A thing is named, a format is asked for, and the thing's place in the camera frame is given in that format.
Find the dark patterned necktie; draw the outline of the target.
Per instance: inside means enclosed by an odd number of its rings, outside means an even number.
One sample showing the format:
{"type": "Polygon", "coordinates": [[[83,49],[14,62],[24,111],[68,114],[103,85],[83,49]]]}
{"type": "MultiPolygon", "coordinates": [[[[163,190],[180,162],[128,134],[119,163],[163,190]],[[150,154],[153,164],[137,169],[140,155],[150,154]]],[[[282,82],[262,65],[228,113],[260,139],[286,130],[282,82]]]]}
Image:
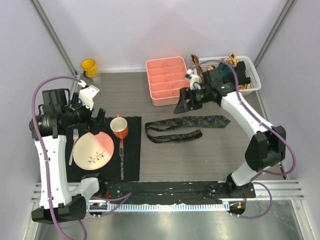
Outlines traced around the dark patterned necktie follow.
{"type": "Polygon", "coordinates": [[[144,130],[147,138],[155,143],[183,143],[197,140],[203,136],[201,128],[224,129],[231,121],[224,115],[183,116],[147,122],[144,130]],[[153,136],[150,130],[155,132],[174,131],[182,128],[197,128],[189,133],[167,134],[153,136]]]}

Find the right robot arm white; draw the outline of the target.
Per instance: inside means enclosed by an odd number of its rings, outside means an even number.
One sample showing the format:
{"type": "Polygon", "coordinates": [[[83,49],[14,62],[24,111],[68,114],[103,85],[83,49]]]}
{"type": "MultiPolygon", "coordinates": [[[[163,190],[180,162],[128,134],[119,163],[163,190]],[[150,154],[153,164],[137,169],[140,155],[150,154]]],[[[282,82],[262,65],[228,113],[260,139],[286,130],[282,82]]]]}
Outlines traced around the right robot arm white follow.
{"type": "Polygon", "coordinates": [[[189,87],[180,89],[175,114],[201,109],[204,103],[217,103],[238,122],[250,142],[242,165],[226,178],[226,193],[233,198],[243,193],[249,182],[262,171],[281,162],[286,155],[286,131],[282,126],[273,126],[248,105],[237,91],[235,80],[221,77],[216,70],[205,74],[203,81],[188,69],[185,79],[189,87]]]}

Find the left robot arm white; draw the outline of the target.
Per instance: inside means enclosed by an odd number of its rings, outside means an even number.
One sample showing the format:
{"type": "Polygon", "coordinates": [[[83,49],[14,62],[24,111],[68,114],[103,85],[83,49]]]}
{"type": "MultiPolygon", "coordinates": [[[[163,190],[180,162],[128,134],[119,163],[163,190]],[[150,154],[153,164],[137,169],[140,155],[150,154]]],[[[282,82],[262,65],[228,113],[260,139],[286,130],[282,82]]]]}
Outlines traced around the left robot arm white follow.
{"type": "Polygon", "coordinates": [[[94,98],[98,94],[99,89],[93,85],[73,95],[66,88],[42,92],[43,103],[38,106],[35,118],[45,149],[41,146],[34,124],[29,123],[39,156],[41,179],[39,208],[31,213],[34,222],[54,222],[48,202],[48,190],[51,191],[52,207],[58,223],[83,220],[90,198],[100,200],[106,195],[107,188],[99,173],[83,176],[80,184],[71,191],[66,171],[67,130],[84,125],[96,134],[101,128],[105,110],[100,109],[98,116],[92,117],[94,98]]]}

